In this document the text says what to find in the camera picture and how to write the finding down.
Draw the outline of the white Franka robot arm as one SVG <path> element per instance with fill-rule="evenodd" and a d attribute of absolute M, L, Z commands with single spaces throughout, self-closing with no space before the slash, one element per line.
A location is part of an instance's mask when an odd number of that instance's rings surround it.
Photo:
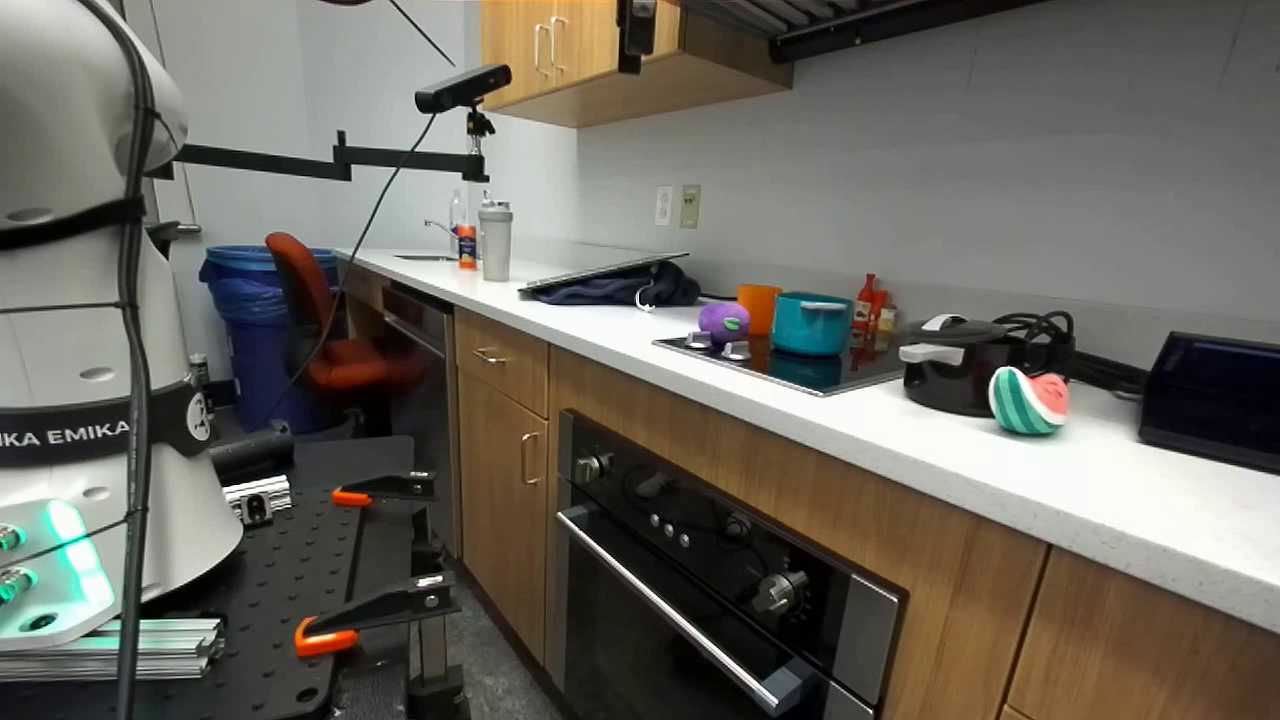
<path fill-rule="evenodd" d="M 183 91 L 107 0 L 0 0 L 0 650 L 240 544 L 142 207 L 183 140 Z"/>

